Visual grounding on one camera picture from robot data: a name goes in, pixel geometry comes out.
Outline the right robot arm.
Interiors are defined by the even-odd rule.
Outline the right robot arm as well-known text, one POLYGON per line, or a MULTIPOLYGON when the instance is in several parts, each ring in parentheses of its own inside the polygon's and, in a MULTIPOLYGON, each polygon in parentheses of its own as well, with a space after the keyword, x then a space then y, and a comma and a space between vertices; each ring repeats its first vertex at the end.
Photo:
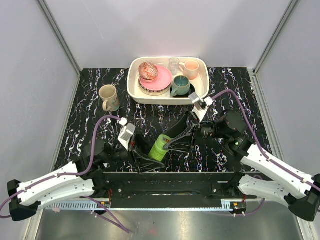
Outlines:
POLYGON ((218 121, 200 121, 190 111, 164 132, 170 141, 165 150, 188 153, 197 139, 221 139, 222 152, 234 163, 250 166, 267 180, 255 179, 243 173, 227 184, 228 195, 257 196, 277 202, 302 220, 312 222, 320 210, 320 176, 310 175, 279 160, 245 134, 248 125, 239 112, 226 110, 218 121))

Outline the green pill bottle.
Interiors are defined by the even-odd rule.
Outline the green pill bottle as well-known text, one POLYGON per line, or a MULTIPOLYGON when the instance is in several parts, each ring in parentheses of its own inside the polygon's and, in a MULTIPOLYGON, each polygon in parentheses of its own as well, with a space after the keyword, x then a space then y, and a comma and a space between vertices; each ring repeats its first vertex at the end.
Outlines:
POLYGON ((164 146, 171 140, 172 138, 165 134, 159 135, 154 145, 152 146, 148 156, 153 160, 161 162, 168 152, 168 150, 164 149, 164 146))

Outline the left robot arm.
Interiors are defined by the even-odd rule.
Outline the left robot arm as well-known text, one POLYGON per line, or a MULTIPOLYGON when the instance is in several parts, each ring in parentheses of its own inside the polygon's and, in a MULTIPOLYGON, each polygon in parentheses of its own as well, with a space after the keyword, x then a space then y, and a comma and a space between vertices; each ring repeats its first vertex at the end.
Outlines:
POLYGON ((18 222, 34 216, 37 211, 65 200, 107 198, 112 188, 105 172, 122 162, 129 162, 138 173, 153 172, 164 164, 149 157, 149 144, 141 135, 135 135, 128 149, 108 145, 96 139, 85 146, 79 157, 56 171, 37 179, 7 183, 9 218, 18 222))

